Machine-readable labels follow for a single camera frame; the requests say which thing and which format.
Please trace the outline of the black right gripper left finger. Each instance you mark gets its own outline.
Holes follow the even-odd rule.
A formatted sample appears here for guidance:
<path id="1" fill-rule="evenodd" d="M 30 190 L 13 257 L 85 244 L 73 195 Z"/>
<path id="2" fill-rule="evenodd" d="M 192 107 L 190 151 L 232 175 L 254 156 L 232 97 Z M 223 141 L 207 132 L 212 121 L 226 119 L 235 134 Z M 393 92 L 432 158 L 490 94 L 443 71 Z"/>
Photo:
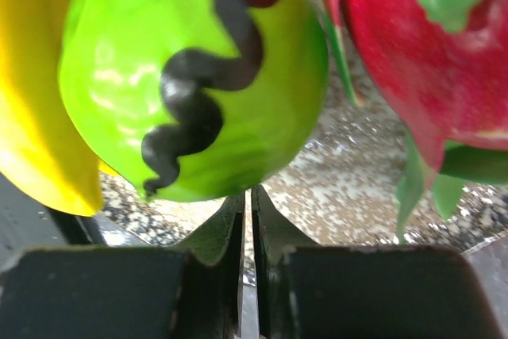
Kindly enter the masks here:
<path id="1" fill-rule="evenodd" d="M 1 271 L 4 338 L 232 338 L 244 196 L 177 245 L 33 248 Z"/>

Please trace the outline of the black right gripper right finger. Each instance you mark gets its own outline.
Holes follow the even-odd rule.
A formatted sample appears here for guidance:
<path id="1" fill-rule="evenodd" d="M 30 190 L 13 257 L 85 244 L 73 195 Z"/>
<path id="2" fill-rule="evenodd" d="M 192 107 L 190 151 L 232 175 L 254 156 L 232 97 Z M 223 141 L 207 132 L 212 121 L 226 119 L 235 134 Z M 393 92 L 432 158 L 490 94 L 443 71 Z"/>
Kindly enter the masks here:
<path id="1" fill-rule="evenodd" d="M 263 338 L 500 338 L 479 279 L 436 245 L 323 246 L 251 192 Z"/>

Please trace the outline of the yellow fake banana bunch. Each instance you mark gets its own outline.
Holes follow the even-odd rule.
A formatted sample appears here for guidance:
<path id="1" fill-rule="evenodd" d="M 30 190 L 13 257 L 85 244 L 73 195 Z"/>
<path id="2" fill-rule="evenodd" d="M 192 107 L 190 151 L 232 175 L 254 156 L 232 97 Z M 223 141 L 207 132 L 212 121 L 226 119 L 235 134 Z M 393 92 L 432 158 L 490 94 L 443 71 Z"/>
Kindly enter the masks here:
<path id="1" fill-rule="evenodd" d="M 39 203 L 81 217 L 103 207 L 101 162 L 57 83 L 69 0 L 1 0 L 1 173 Z"/>

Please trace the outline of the green fake watermelon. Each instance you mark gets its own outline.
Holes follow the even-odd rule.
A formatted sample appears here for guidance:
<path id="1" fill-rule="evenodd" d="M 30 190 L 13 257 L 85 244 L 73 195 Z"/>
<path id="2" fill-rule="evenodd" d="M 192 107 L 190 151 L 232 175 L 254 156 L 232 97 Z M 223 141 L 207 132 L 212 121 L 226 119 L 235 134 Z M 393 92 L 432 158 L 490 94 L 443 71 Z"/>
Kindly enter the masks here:
<path id="1" fill-rule="evenodd" d="M 286 167 L 324 106 L 310 0 L 71 0 L 59 85 L 81 137 L 147 200 L 233 195 Z"/>

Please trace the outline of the red fake dragon fruit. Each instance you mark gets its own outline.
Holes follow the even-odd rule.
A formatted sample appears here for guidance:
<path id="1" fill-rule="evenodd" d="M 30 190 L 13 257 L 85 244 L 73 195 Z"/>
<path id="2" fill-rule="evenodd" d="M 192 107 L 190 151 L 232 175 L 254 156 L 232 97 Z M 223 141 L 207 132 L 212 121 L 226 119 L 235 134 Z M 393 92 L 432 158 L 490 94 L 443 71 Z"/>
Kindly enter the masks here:
<path id="1" fill-rule="evenodd" d="M 442 216 L 466 182 L 507 182 L 507 0 L 322 0 L 350 100 L 348 33 L 406 127 L 397 234 L 426 191 Z"/>

